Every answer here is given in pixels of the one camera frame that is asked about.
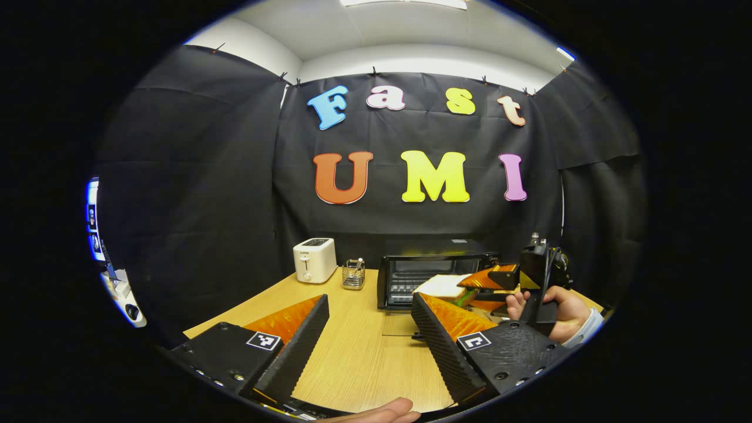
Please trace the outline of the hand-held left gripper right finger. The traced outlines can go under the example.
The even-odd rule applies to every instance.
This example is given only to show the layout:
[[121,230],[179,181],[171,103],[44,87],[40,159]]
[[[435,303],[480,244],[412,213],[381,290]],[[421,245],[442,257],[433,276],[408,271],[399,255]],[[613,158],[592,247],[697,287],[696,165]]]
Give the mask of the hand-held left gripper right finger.
[[495,324],[424,293],[414,294],[411,315],[459,406],[508,396],[573,353],[524,322]]

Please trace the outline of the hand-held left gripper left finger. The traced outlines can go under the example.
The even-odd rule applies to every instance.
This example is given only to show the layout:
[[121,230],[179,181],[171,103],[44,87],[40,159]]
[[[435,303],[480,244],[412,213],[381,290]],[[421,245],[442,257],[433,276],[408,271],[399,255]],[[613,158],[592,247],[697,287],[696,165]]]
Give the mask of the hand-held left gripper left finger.
[[167,356],[231,395],[282,405],[291,399],[328,319],[328,295],[317,295],[246,325],[221,321]]

